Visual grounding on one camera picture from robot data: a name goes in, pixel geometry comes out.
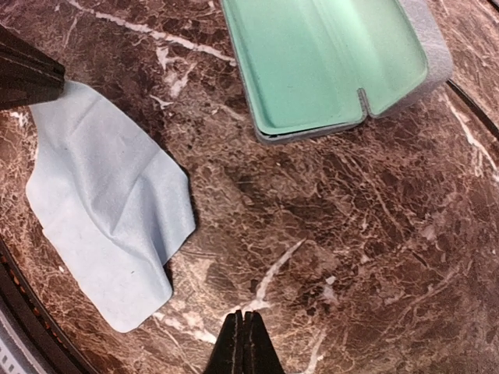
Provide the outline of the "blue-grey glasses case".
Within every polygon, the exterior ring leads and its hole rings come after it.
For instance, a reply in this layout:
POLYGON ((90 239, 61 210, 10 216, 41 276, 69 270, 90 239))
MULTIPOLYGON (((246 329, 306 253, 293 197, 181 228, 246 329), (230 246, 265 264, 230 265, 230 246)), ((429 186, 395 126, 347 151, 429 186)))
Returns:
POLYGON ((425 1, 224 1, 255 133, 284 143, 391 115, 451 77, 425 1))

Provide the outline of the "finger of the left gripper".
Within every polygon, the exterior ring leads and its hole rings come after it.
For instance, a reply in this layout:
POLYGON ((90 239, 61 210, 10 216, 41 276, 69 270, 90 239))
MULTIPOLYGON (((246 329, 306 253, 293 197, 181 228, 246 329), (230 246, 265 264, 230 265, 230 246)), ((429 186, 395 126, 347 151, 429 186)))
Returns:
POLYGON ((1 28, 1 109, 54 101, 65 86, 65 67, 1 28))

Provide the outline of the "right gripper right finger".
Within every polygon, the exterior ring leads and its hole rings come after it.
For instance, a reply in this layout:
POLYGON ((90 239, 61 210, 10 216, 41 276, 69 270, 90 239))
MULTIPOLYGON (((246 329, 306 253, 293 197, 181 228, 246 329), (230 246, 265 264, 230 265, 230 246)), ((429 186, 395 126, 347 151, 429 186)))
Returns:
POLYGON ((284 374, 278 355, 259 312, 244 315, 243 372, 284 374))

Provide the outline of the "large blue cleaning cloth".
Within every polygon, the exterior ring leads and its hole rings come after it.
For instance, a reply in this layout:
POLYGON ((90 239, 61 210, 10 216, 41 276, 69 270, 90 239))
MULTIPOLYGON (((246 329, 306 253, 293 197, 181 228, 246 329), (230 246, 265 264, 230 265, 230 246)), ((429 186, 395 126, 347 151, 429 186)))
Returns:
POLYGON ((189 181, 131 118, 91 87, 30 108, 37 158, 26 194, 44 236, 114 330, 172 296, 165 264, 194 232, 189 181))

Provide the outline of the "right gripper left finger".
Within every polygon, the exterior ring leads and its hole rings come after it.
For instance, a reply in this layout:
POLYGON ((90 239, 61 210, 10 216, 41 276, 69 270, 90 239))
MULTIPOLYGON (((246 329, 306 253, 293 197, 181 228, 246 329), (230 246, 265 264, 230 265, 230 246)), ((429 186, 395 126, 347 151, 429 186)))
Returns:
POLYGON ((243 317, 237 310, 225 317, 204 374, 243 374, 243 317))

